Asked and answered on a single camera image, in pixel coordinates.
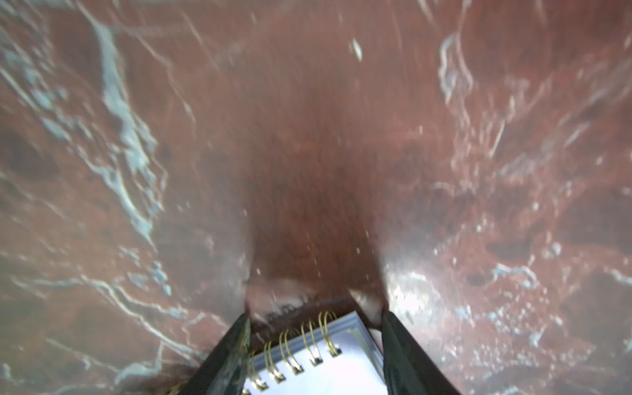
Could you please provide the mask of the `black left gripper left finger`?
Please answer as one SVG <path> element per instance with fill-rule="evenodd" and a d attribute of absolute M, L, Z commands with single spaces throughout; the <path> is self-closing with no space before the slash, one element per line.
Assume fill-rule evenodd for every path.
<path fill-rule="evenodd" d="M 250 342 L 250 318 L 242 314 L 178 394 L 242 394 L 250 360 Z"/>

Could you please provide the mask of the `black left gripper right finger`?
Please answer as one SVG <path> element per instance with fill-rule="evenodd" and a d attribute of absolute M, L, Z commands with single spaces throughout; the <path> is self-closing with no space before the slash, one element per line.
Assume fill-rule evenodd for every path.
<path fill-rule="evenodd" d="M 460 394 L 390 311 L 383 315 L 382 342 L 383 374 L 388 394 Z"/>

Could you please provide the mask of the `purple calendar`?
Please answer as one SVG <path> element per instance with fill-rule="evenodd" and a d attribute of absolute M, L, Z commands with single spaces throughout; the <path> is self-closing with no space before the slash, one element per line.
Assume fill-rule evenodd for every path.
<path fill-rule="evenodd" d="M 356 312 L 325 311 L 253 354 L 241 393 L 386 394 L 383 354 Z"/>

